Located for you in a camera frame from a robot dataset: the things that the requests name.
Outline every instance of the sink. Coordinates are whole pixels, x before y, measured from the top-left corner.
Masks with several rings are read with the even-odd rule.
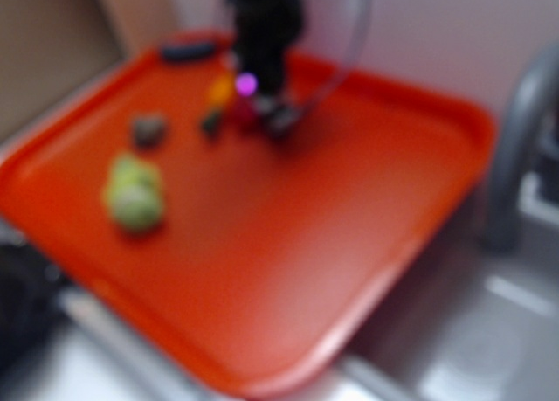
[[[480,250],[468,198],[350,343],[356,378],[409,394],[386,401],[556,399],[559,218],[535,202],[535,187],[523,189],[514,254]]]

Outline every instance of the dark blue object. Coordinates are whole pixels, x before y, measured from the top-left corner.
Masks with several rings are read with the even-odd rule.
[[[208,58],[216,50],[217,44],[208,40],[197,43],[163,45],[160,49],[160,55],[166,62],[182,63]]]

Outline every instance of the gray faucet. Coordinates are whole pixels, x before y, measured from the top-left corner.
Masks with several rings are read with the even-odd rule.
[[[489,251],[510,252],[516,247],[521,179],[533,161],[542,121],[550,110],[558,109],[558,103],[559,42],[556,42],[531,62],[506,111],[488,181],[483,244]]]

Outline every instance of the red tray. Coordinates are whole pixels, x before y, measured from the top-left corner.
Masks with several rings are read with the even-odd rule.
[[[332,68],[291,61],[309,95]],[[284,142],[198,129],[219,58],[149,52],[0,166],[0,211],[76,281],[214,388],[242,398],[318,373],[479,180],[493,123],[472,105],[354,73]],[[164,225],[132,239],[100,193],[135,114],[169,136],[141,154],[166,184]]]

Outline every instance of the yellow object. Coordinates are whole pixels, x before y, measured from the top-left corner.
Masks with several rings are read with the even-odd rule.
[[[235,96],[235,77],[232,73],[221,75],[210,87],[208,103],[212,108],[226,107]]]

